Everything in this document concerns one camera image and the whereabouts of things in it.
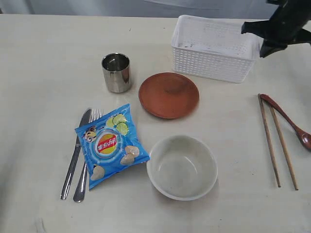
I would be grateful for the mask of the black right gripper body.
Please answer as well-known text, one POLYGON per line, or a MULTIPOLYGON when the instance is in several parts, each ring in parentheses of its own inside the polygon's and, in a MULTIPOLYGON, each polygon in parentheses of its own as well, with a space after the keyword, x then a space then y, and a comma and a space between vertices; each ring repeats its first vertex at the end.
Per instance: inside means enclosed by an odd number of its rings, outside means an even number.
POLYGON ((310 0, 267 0, 277 6, 269 20, 244 22, 241 33, 252 33, 266 41, 285 45, 311 42, 311 33, 303 27, 311 20, 310 0))

